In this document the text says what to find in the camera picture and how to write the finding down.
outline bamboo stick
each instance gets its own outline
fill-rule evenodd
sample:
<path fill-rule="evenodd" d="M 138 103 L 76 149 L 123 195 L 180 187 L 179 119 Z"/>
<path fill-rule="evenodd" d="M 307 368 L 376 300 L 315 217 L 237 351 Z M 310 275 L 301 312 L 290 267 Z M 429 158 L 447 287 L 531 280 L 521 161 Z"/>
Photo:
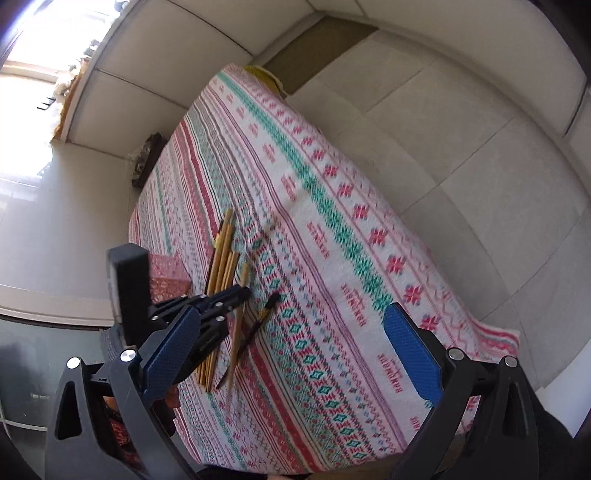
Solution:
<path fill-rule="evenodd" d="M 217 284 L 217 276 L 219 274 L 219 267 L 220 267 L 220 261 L 222 259 L 222 251 L 223 248 L 221 248 L 222 245 L 225 244 L 225 238 L 226 238 L 226 234 L 228 232 L 228 227 L 230 226 L 230 221 L 232 219 L 232 209 L 229 208 L 226 210 L 226 214 L 224 215 L 224 219 L 223 219 L 223 224 L 222 224 L 222 230 L 219 233 L 219 236 L 217 238 L 216 241 L 216 251 L 213 257 L 213 265 L 212 265 L 212 274 L 209 277 L 209 282 L 207 285 L 207 296 L 211 296 L 213 295 L 216 290 L 216 284 Z"/>
<path fill-rule="evenodd" d="M 233 236 L 234 236 L 234 226 L 228 225 L 228 229 L 226 230 L 226 235 L 224 237 L 222 257 L 220 259 L 219 271 L 217 273 L 216 290 L 215 290 L 216 293 L 223 290 L 223 281 L 224 281 L 223 274 L 225 274 L 226 267 L 228 266 L 228 259 L 230 257 L 230 245 L 232 244 L 232 237 Z"/>
<path fill-rule="evenodd" d="M 203 372 L 205 371 L 205 362 L 199 364 L 199 370 L 197 372 L 199 385 L 203 385 Z"/>
<path fill-rule="evenodd" d="M 226 274 L 224 275 L 223 283 L 222 283 L 222 290 L 229 288 L 232 285 L 234 280 L 234 275 L 236 274 L 236 266 L 238 265 L 238 258 L 240 257 L 240 253 L 232 252 L 232 256 L 230 261 L 227 263 Z M 216 364 L 217 358 L 219 356 L 220 347 L 218 346 L 213 353 L 210 355 L 211 362 L 209 364 L 209 370 L 207 372 L 207 384 L 205 386 L 205 390 L 209 393 L 212 390 L 212 383 L 213 383 L 213 374 L 216 371 Z"/>

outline sunlight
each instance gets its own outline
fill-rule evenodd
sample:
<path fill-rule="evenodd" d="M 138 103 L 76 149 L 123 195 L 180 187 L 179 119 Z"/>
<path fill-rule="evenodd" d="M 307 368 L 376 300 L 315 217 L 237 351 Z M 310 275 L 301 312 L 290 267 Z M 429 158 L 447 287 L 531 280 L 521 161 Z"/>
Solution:
<path fill-rule="evenodd" d="M 101 41 L 119 17 L 113 0 L 54 0 L 25 26 L 8 60 L 59 72 Z"/>
<path fill-rule="evenodd" d="M 51 163 L 50 140 L 58 109 L 38 110 L 53 86 L 39 80 L 0 75 L 0 178 L 37 187 Z"/>

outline pink and green blanket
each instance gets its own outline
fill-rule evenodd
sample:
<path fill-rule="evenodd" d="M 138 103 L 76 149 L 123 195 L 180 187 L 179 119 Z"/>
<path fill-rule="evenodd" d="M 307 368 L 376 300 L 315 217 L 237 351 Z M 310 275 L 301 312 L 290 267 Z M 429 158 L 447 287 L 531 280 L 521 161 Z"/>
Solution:
<path fill-rule="evenodd" d="M 518 336 L 472 318 L 355 165 L 231 65 L 175 130 L 139 198 L 129 239 L 180 256 L 199 293 L 228 207 L 236 212 L 233 249 L 252 265 L 245 329 L 271 292 L 279 290 L 282 302 L 239 363 L 228 405 L 227 387 L 206 394 L 193 378 L 180 385 L 177 427 L 199 462 L 303 473 L 402 452 L 430 405 L 382 329 L 393 301 L 471 358 L 517 353 Z M 462 430 L 475 413 L 472 400 Z"/>

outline pink box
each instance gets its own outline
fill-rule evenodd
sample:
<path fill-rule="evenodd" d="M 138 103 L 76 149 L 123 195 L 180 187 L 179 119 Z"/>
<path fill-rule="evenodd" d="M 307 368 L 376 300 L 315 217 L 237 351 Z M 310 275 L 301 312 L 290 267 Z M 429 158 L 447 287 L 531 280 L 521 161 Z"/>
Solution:
<path fill-rule="evenodd" d="M 189 288 L 191 277 L 179 257 L 150 254 L 150 295 L 153 303 L 188 293 Z"/>

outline red object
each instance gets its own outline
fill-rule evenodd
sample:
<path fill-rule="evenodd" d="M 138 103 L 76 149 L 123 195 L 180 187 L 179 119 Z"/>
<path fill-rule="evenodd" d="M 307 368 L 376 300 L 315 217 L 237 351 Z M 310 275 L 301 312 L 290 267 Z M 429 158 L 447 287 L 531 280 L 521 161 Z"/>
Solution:
<path fill-rule="evenodd" d="M 404 264 L 406 263 L 406 258 L 404 257 L 397 257 L 396 255 L 390 255 L 388 257 L 388 265 L 386 268 L 388 269 L 388 273 L 396 273 L 396 275 L 401 275 L 404 271 Z"/>
<path fill-rule="evenodd" d="M 191 277 L 179 257 L 150 254 L 150 295 L 152 302 L 173 299 L 189 292 Z"/>
<path fill-rule="evenodd" d="M 421 303 L 422 293 L 423 288 L 421 286 L 407 285 L 406 293 L 404 294 L 404 301 L 406 303 L 410 302 L 413 305 L 418 305 Z"/>
<path fill-rule="evenodd" d="M 378 244 L 383 247 L 386 244 L 386 237 L 387 236 L 388 236 L 388 232 L 386 230 L 384 230 L 383 228 L 381 228 L 381 229 L 372 228 L 371 235 L 369 236 L 369 242 L 372 245 Z"/>

